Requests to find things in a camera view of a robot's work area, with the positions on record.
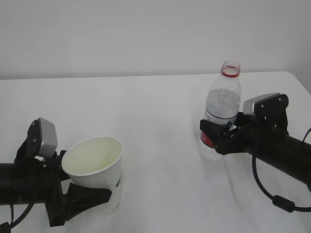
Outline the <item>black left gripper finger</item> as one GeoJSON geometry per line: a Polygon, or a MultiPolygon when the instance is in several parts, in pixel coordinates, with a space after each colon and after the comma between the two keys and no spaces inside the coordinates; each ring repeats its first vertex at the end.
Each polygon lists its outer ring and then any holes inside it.
{"type": "Polygon", "coordinates": [[[88,209],[109,202],[111,195],[112,191],[106,188],[89,188],[70,183],[67,193],[63,195],[65,221],[88,209]]]}

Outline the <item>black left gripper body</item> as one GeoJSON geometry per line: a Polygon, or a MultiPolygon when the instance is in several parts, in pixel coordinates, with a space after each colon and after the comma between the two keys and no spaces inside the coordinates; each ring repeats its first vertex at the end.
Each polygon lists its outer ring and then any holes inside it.
{"type": "Polygon", "coordinates": [[[69,216],[69,199],[63,194],[61,185],[62,181],[69,179],[61,167],[65,153],[65,150],[61,150],[50,159],[35,160],[41,180],[36,202],[45,204],[51,227],[63,226],[69,216]]]}

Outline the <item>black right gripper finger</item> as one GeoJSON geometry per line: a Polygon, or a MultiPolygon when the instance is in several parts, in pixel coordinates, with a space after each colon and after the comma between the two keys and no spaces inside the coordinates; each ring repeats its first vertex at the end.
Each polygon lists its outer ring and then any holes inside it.
{"type": "Polygon", "coordinates": [[[241,127],[244,125],[244,114],[243,114],[243,112],[238,112],[234,125],[236,127],[241,127]]]}
{"type": "Polygon", "coordinates": [[[200,138],[201,141],[210,148],[216,148],[220,135],[225,130],[225,125],[219,125],[207,121],[205,119],[200,120],[200,138]]]}

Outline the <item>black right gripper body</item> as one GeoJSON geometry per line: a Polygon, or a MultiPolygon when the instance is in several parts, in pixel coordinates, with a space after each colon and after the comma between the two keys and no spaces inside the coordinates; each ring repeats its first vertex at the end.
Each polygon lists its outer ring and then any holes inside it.
{"type": "Polygon", "coordinates": [[[228,126],[219,126],[216,129],[216,151],[221,155],[233,153],[255,154],[259,138],[259,127],[244,125],[240,128],[229,130],[228,126]]]}

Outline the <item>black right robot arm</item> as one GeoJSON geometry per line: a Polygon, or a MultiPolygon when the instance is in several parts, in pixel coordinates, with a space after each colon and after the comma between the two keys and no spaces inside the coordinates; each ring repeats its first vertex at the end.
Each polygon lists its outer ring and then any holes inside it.
{"type": "Polygon", "coordinates": [[[311,184],[311,146],[287,132],[287,119],[282,113],[273,126],[268,120],[239,112],[235,129],[229,124],[218,125],[205,119],[200,130],[206,134],[221,155],[248,153],[286,173],[296,180],[311,184]]]}

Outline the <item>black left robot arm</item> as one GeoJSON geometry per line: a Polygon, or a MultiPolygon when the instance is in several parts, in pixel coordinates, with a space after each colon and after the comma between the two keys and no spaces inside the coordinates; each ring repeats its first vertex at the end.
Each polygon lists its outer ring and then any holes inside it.
{"type": "Polygon", "coordinates": [[[30,212],[34,204],[45,204],[51,227],[63,226],[78,214],[92,207],[109,202],[112,192],[105,188],[89,188],[70,183],[66,194],[61,182],[69,176],[61,168],[66,153],[54,152],[50,159],[36,159],[39,149],[31,149],[23,142],[13,163],[0,165],[0,203],[25,204],[27,207],[18,218],[11,211],[11,221],[1,224],[0,231],[9,233],[30,212]]]}

